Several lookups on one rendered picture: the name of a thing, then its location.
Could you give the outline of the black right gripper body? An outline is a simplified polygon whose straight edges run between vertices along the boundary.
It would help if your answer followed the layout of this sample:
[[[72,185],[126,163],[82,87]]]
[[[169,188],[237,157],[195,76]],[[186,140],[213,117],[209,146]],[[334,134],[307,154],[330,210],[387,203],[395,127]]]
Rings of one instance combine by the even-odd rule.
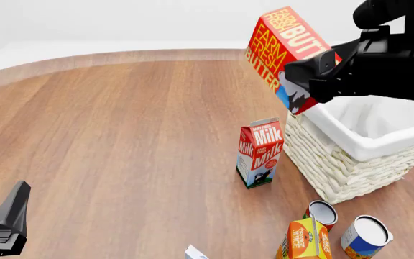
[[[346,96],[346,84],[357,55],[359,39],[334,45],[314,57],[316,72],[309,80],[310,96],[318,103],[328,103],[335,96]]]

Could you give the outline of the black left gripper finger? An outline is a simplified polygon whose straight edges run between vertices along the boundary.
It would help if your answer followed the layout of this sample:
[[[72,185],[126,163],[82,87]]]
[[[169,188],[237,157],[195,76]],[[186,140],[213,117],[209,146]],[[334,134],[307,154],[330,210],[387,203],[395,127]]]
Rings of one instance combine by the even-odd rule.
[[[0,205],[0,232],[27,237],[27,205],[31,187],[18,181]]]

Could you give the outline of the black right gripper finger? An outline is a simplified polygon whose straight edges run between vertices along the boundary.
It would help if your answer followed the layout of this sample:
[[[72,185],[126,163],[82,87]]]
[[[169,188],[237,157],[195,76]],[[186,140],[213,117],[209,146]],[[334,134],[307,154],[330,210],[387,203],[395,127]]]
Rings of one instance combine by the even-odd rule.
[[[296,60],[284,65],[286,91],[309,91],[309,80],[331,72],[336,67],[337,53],[328,50],[306,60]]]

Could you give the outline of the red butter box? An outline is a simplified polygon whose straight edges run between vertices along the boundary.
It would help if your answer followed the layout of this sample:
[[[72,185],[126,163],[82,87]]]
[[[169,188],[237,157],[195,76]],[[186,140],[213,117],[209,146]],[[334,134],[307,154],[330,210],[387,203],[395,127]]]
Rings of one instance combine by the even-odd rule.
[[[298,115],[317,101],[308,90],[286,81],[285,64],[313,58],[330,49],[295,10],[286,6],[258,19],[245,57],[288,111]]]

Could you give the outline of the white cloth basket liner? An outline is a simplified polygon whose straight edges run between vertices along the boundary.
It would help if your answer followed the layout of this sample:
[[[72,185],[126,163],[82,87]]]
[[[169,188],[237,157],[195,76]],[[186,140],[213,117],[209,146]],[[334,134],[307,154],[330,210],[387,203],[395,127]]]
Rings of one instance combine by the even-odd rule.
[[[358,161],[414,146],[414,101],[382,96],[339,96],[303,116]]]

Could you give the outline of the white woven basket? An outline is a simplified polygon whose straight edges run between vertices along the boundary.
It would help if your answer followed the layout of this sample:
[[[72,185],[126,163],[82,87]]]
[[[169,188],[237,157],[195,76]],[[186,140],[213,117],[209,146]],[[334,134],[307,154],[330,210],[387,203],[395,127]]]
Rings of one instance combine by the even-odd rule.
[[[330,204],[399,181],[414,166],[414,146],[384,157],[355,160],[303,114],[287,116],[284,150],[317,194]]]

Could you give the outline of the white and blue box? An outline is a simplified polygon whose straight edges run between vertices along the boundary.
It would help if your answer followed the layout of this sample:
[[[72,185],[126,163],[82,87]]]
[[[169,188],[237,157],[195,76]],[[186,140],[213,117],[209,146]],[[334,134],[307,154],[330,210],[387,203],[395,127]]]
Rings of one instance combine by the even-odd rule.
[[[193,245],[189,245],[185,250],[185,259],[209,259]]]

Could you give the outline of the red and white milk carton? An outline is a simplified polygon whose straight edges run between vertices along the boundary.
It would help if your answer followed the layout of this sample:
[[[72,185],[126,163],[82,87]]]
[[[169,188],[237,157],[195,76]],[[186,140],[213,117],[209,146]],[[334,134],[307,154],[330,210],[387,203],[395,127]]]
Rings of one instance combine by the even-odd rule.
[[[277,117],[251,122],[241,128],[236,171],[248,189],[272,181],[283,144],[284,137]]]

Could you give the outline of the red tin can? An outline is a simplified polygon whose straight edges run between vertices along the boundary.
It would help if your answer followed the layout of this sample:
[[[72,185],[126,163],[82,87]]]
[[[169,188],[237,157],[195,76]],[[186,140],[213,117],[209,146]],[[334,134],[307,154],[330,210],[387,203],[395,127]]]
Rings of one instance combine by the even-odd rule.
[[[336,210],[327,202],[321,200],[314,200],[309,203],[303,219],[313,217],[317,222],[320,222],[330,232],[338,221],[338,214]]]

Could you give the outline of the blue and yellow tin can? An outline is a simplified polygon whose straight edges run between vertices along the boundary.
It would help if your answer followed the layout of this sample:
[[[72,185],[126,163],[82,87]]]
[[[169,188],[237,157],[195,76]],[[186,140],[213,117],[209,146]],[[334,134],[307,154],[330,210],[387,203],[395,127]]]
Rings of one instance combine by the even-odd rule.
[[[351,259],[371,259],[394,236],[376,217],[359,215],[341,236],[342,250]]]

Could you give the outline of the orange juice carton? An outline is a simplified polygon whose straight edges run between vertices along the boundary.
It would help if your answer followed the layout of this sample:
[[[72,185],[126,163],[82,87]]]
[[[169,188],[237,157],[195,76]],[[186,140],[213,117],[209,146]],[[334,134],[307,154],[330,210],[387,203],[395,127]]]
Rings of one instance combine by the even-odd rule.
[[[333,259],[327,228],[311,217],[291,222],[275,259]]]

